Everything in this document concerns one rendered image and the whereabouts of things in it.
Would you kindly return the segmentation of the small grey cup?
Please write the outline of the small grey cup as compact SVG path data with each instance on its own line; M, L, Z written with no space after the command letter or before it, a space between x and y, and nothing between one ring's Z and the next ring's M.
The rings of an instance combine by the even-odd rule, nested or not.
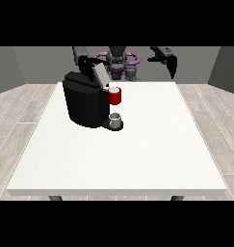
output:
M110 127L112 128L118 128L121 125L121 116L119 113L112 113L109 116L110 120Z

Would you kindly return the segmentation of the pale grey machine lid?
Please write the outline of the pale grey machine lid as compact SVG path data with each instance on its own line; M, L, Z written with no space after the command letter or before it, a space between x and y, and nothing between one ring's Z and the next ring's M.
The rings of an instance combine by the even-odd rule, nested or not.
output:
M102 88L105 88L110 83L110 78L103 64L94 66L93 71Z

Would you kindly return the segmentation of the black coffee machine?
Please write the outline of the black coffee machine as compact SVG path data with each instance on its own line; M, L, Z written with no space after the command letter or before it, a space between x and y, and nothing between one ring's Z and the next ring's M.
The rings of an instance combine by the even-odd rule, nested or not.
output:
M110 119L110 94L96 77L89 80L81 72L69 72L63 81L65 102L70 119L84 127L105 127L112 131L123 129L123 121Z

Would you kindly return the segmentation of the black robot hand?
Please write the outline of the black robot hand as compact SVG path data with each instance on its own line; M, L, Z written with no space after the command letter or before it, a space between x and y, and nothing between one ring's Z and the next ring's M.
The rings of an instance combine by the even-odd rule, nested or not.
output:
M109 65L107 61L96 59L93 57L81 56L78 59L79 70L83 75L86 75L90 81L92 81L94 78L93 68L99 64L103 64L104 66Z
M176 56L174 55L156 56L156 57L148 58L147 61L148 62L160 62L160 63L166 64L170 77L174 78L176 74L176 70L177 70L177 65L178 65L178 59Z

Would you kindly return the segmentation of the red pod holder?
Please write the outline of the red pod holder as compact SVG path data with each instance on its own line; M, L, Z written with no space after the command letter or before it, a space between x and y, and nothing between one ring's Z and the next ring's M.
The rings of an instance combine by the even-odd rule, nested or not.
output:
M121 103L121 88L111 87L108 90L109 103L112 105L118 105Z

